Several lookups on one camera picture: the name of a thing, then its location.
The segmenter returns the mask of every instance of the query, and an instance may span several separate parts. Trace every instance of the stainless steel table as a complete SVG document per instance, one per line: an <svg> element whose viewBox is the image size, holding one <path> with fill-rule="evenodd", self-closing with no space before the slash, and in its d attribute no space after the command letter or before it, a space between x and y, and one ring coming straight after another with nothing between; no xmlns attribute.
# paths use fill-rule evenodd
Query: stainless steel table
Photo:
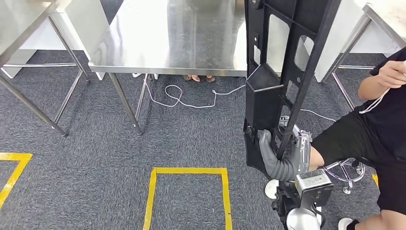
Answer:
<svg viewBox="0 0 406 230"><path fill-rule="evenodd" d="M65 38L55 24L51 13L60 4L58 0L0 0L0 68L8 67L59 67L59 66L78 66L79 72L69 89L57 115L51 120L34 103L25 97L8 80L3 71L0 71L0 83L11 91L16 97L24 102L32 111L34 111L44 122L56 129L62 136L67 133L57 124L68 104L70 97L82 74L89 81L87 74L80 65L73 51L66 43ZM7 61L15 51L31 36L31 34L45 21L49 19L50 23L60 38L61 42L71 55L75 63L54 63L54 64L26 64L26 65L6 65Z"/></svg>
<svg viewBox="0 0 406 230"><path fill-rule="evenodd" d="M325 75L324 82L330 76L333 76L335 82L343 93L349 107L354 110L355 106L346 90L338 79L335 71L341 68L340 65L350 53L352 48L364 34L369 23L376 23L400 48L406 46L406 8L403 0L369 0L364 7L364 15L361 17L357 24L355 33L350 36L350 40L347 42L348 46L344 50L343 54L333 64L330 71ZM342 67L343 69L373 69L373 67L356 67L348 66Z"/></svg>
<svg viewBox="0 0 406 230"><path fill-rule="evenodd" d="M245 77L245 40L244 0L124 0L89 66L109 73L140 132L145 83L134 116L116 73Z"/></svg>

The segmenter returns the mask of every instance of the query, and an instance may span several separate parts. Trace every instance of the gray carpet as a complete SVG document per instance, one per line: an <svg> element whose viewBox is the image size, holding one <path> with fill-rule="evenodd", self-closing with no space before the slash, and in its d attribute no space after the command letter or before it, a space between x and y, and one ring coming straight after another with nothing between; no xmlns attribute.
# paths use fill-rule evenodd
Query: gray carpet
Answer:
<svg viewBox="0 0 406 230"><path fill-rule="evenodd" d="M102 3L111 20L119 4ZM77 55L87 63L82 52ZM351 55L346 61L374 65L382 59L382 55ZM65 52L38 51L31 62L64 60L70 61ZM337 74L360 104L356 86L367 72L339 70ZM53 117L75 75L75 68L31 68L23 69L11 82ZM33 154L0 210L0 230L140 230L152 167L226 167L233 229L282 229L263 192L266 178L245 165L244 90L220 96L217 106L209 109L166 108L146 96L140 116L143 135L138 136L110 79L99 81L89 75L91 84L79 82L60 121L69 130L67 138L59 137L0 87L0 152ZM135 108L142 79L129 74L120 74L119 79ZM173 104L175 100L164 93L168 84L184 90L185 103L207 105L213 101L212 89L231 91L244 84L244 78L218 77L214 83L195 83L185 82L181 76L160 76L151 81L154 98ZM334 119L349 111L332 79L328 84L312 83L304 108ZM303 112L299 125L317 135L331 122ZM0 161L0 183L7 181L14 165ZM342 192L344 183L333 180L336 187L324 209L328 218L324 229L335 230L342 217L363 219L378 212L379 191L371 173L368 169L351 195ZM160 174L150 229L224 229L221 194L217 175Z"/></svg>

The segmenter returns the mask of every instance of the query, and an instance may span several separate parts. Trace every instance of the human arm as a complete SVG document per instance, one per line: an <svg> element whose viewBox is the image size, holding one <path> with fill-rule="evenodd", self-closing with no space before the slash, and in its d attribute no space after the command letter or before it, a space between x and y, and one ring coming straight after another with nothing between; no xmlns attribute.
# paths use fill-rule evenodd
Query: human arm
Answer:
<svg viewBox="0 0 406 230"><path fill-rule="evenodd" d="M377 75L364 79L358 88L358 95L365 100L380 97L388 88L397 89L406 84L406 65L402 61L388 61Z"/></svg>

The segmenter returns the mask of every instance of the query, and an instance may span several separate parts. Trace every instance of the hand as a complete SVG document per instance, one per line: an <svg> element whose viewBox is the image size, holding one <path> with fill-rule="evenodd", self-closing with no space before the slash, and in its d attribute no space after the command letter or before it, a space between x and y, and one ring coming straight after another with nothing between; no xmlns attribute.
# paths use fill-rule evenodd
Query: hand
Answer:
<svg viewBox="0 0 406 230"><path fill-rule="evenodd" d="M406 63L388 61L374 78L386 88L398 89L406 84Z"/></svg>

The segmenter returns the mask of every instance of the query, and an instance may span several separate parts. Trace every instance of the foot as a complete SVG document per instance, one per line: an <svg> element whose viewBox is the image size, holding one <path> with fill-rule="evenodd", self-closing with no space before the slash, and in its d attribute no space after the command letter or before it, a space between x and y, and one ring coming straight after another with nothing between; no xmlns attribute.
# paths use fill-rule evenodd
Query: foot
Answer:
<svg viewBox="0 0 406 230"><path fill-rule="evenodd" d="M211 75L207 75L206 76L206 81L207 82L213 82L215 80L215 77L214 76L211 76Z"/></svg>
<svg viewBox="0 0 406 230"><path fill-rule="evenodd" d="M197 75L185 75L184 77L183 77L185 80L187 80L187 81L190 81L190 80L194 80L194 81L196 81L196 82L200 82L200 78L199 78L199 76L197 76Z"/></svg>
<svg viewBox="0 0 406 230"><path fill-rule="evenodd" d="M347 226L351 224L354 220L350 218L343 218L338 222L338 230L347 230Z"/></svg>

